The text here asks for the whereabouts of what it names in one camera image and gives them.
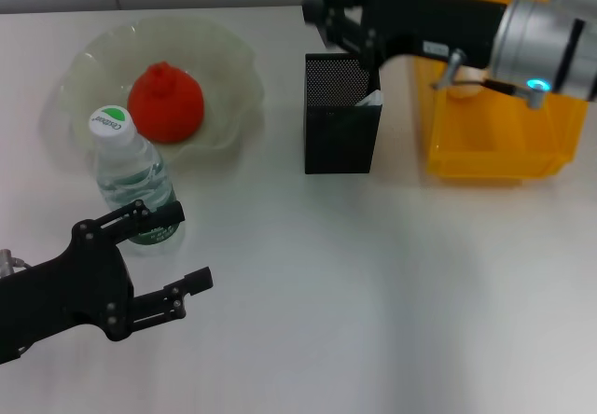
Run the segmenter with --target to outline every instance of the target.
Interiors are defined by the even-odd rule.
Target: bottle cap
[[[129,112],[121,106],[104,106],[90,117],[90,131],[95,143],[101,148],[128,145],[137,129]]]

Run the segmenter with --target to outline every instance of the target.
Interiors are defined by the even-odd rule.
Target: yellow bin
[[[512,0],[493,0],[509,3]],[[483,90],[468,99],[434,91],[441,62],[415,59],[427,170],[446,178],[543,178],[574,159],[589,104],[550,94],[541,110]]]

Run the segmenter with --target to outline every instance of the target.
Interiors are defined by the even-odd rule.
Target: mesh container
[[[379,71],[350,54],[310,54],[305,72],[305,173],[368,173],[381,106],[355,106],[380,89]]]

